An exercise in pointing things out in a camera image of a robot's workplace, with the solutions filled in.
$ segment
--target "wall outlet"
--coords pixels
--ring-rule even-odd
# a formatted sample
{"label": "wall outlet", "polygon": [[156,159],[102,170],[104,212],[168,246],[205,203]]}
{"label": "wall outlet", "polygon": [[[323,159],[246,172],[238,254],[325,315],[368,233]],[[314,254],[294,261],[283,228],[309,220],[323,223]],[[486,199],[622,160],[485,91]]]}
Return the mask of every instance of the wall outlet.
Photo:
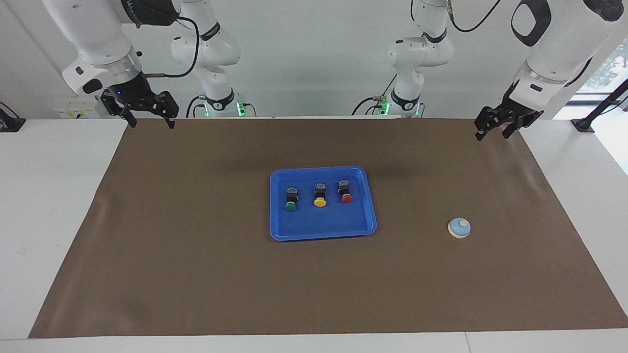
{"label": "wall outlet", "polygon": [[109,119],[113,118],[97,96],[59,98],[53,111],[60,119]]}

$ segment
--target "black bracket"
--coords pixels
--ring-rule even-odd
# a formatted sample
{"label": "black bracket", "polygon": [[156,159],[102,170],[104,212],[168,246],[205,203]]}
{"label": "black bracket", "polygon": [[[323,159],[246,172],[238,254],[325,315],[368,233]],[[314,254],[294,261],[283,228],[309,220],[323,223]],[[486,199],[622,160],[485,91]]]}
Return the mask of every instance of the black bracket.
{"label": "black bracket", "polygon": [[0,133],[17,133],[26,119],[20,117],[11,117],[0,109]]}

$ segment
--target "window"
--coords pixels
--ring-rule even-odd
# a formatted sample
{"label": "window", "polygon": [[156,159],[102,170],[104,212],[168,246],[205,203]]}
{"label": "window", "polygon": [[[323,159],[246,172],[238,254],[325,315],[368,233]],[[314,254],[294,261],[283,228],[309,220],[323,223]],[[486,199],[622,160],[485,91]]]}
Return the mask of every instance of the window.
{"label": "window", "polygon": [[597,69],[591,78],[578,90],[574,100],[579,95],[607,95],[628,79],[628,38],[615,49],[613,54]]}

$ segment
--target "white table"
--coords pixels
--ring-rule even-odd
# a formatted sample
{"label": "white table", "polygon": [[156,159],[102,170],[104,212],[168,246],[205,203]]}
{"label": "white table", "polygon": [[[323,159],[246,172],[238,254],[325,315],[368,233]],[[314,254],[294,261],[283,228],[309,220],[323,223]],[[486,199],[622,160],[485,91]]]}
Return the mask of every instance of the white table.
{"label": "white table", "polygon": [[[0,134],[0,352],[628,352],[628,329],[26,340],[125,127],[30,120]],[[595,135],[568,121],[522,133],[628,311],[628,176]]]}

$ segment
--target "yellow button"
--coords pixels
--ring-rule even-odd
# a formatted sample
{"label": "yellow button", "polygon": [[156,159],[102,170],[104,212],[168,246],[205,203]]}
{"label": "yellow button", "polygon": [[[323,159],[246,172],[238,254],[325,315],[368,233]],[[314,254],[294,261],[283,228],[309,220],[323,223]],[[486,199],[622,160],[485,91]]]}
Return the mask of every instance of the yellow button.
{"label": "yellow button", "polygon": [[319,197],[316,200],[314,200],[314,206],[316,207],[324,207],[327,204],[327,201],[325,201],[324,198]]}

